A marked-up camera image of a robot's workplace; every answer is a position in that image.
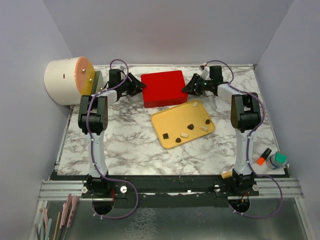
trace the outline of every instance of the small white block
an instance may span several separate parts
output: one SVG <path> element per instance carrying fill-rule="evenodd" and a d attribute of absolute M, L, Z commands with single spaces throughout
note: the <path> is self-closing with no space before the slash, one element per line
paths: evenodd
<path fill-rule="evenodd" d="M 188 134 L 187 133 L 181 133 L 181 137 L 187 139 L 188 138 Z"/>
<path fill-rule="evenodd" d="M 201 130 L 208 132 L 208 128 L 206 126 L 201 126 Z"/>

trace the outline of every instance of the orange marker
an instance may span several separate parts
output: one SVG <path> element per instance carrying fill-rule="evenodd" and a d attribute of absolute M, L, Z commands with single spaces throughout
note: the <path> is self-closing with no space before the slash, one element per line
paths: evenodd
<path fill-rule="evenodd" d="M 267 148 L 264 153 L 262 153 L 262 155 L 259 157 L 258 161 L 256 161 L 257 164 L 262 165 L 264 164 L 265 160 L 269 157 L 270 153 L 271 153 L 271 149 Z"/>

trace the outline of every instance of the small brown block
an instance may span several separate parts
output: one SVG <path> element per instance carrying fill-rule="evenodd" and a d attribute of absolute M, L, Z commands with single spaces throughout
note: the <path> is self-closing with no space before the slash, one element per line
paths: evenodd
<path fill-rule="evenodd" d="M 194 129 L 194 125 L 193 125 L 193 124 L 190 124 L 190 125 L 187 126 L 187 128 L 188 128 L 189 130 L 193 130 L 193 129 Z"/>

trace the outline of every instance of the yellow tray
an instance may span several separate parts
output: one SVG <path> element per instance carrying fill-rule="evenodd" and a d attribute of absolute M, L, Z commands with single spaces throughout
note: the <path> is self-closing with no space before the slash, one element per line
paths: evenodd
<path fill-rule="evenodd" d="M 206 109 L 198 100 L 159 111 L 151 116 L 151 122 L 165 149 L 212 133 L 216 128 Z"/>

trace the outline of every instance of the green cap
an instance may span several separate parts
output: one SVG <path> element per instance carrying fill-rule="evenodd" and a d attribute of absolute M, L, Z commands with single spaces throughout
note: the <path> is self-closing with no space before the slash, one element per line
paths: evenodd
<path fill-rule="evenodd" d="M 274 156 L 274 160 L 281 165 L 286 164 L 287 162 L 287 156 L 282 154 L 281 152 L 277 152 Z"/>

